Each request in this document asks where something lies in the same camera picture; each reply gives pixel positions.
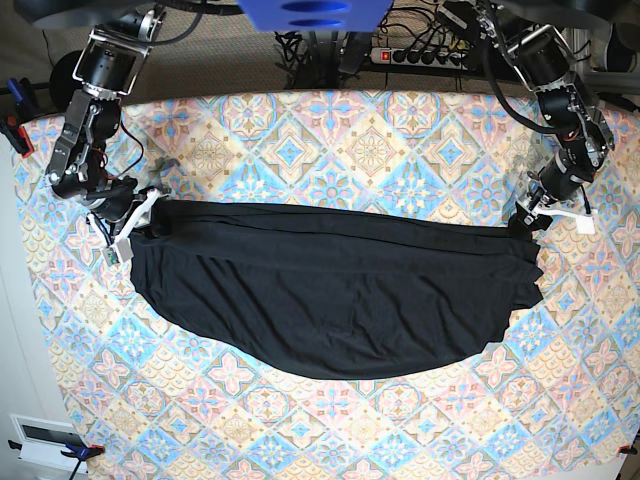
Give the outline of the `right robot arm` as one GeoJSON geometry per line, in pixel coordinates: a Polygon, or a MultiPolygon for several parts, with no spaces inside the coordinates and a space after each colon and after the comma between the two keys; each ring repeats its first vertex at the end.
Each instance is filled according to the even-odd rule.
{"type": "Polygon", "coordinates": [[[71,96],[45,171],[57,197],[89,210],[89,223],[108,247],[143,200],[135,193],[135,179],[107,171],[106,141],[123,127],[121,100],[131,93],[165,16],[156,4],[92,29],[71,74],[80,87],[71,96]]]}

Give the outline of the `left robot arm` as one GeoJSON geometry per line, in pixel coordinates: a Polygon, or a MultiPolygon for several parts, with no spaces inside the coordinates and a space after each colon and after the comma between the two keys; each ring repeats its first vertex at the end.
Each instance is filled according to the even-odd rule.
{"type": "Polygon", "coordinates": [[[559,149],[537,171],[527,173],[523,193],[516,197],[515,211],[508,220],[514,237],[529,238],[546,230],[561,205],[576,195],[583,199],[585,215],[591,205],[585,186],[594,181],[610,152],[614,136],[597,105],[597,98],[572,69],[576,58],[556,29],[546,24],[529,27],[509,44],[500,26],[497,6],[482,1],[478,7],[479,47],[482,68],[494,96],[504,111],[520,125],[541,135],[552,135],[559,149]],[[502,92],[491,67],[491,57],[500,54],[524,86],[535,95],[543,125],[518,113],[502,92]]]}

